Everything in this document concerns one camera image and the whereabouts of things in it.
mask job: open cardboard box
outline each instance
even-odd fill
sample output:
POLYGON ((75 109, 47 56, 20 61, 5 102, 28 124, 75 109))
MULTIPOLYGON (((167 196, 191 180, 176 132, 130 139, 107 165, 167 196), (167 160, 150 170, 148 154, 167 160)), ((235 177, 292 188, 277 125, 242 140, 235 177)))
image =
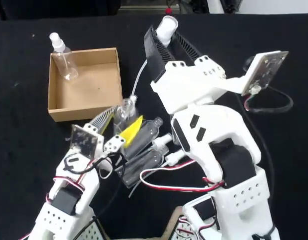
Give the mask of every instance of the open cardboard box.
POLYGON ((116 48, 73 51, 78 78, 65 80, 50 55, 48 113, 57 121, 92 119, 122 102, 116 48))

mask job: white bottle cap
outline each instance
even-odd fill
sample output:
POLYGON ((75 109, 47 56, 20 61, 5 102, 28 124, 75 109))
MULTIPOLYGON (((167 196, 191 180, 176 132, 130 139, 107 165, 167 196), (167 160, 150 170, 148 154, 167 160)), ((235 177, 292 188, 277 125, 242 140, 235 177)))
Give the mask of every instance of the white bottle cap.
POLYGON ((62 39, 60 39, 58 33, 52 32, 49 35, 49 39, 52 41, 53 48, 56 52, 61 53, 64 52, 66 46, 62 39))
POLYGON ((170 39, 178 27, 178 21, 172 16, 164 16, 156 29, 157 37, 167 47, 170 39))

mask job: plastic bottle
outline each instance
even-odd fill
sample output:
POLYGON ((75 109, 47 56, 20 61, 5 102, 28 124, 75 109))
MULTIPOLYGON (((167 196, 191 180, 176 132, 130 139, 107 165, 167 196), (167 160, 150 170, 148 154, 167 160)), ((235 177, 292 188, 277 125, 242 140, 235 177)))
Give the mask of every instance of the plastic bottle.
POLYGON ((78 70, 75 62, 72 59, 71 50, 65 46, 58 33, 51 33, 49 35, 49 39, 52 41, 54 48, 52 58, 56 63, 59 74, 66 80, 77 78, 78 70))
POLYGON ((118 106, 114 112, 114 135, 120 134, 138 118, 136 108, 137 96, 131 95, 123 99, 122 105, 118 106))
MULTIPOLYGON (((131 188, 139 181, 140 173, 145 169, 158 167, 163 156, 168 153, 168 148, 163 146, 161 149, 149 148, 137 155, 126 164, 123 182, 127 188, 131 188)), ((119 167, 117 173, 121 175, 122 167, 119 167)))
POLYGON ((148 146, 159 134, 159 127, 163 124, 160 117, 143 123, 132 143, 124 148, 122 153, 127 160, 132 159, 148 146))

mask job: yellow plastic piece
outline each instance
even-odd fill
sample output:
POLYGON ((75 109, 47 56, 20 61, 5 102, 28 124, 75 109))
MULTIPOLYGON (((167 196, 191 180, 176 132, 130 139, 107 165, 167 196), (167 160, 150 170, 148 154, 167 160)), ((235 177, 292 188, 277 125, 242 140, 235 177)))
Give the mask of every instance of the yellow plastic piece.
POLYGON ((124 148, 128 147, 136 137, 143 122, 143 115, 133 122, 128 128, 120 133, 120 136, 126 140, 124 148))

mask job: transparent bottle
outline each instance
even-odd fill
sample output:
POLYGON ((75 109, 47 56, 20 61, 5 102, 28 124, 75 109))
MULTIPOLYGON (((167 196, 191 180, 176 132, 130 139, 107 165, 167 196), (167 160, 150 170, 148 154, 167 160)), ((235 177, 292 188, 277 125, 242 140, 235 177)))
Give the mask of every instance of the transparent bottle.
MULTIPOLYGON (((139 181, 139 175, 143 170, 158 167, 163 160, 163 156, 168 153, 168 148, 163 146, 161 149, 149 148, 148 150, 131 159, 127 164, 123 176, 123 182, 127 188, 131 188, 139 181)), ((117 170, 121 175, 122 166, 117 170)))
POLYGON ((114 112, 114 135, 120 134, 137 120, 136 100, 137 97, 131 95, 129 98, 123 99, 122 105, 116 108, 114 112))
POLYGON ((158 136, 162 124, 160 117, 145 121, 131 144, 123 149, 125 158, 130 160, 144 150, 158 136))
POLYGON ((65 46, 63 40, 56 32, 49 35, 54 52, 52 58, 56 63, 59 74, 66 80, 72 80, 78 77, 77 66, 72 59, 71 50, 65 46))

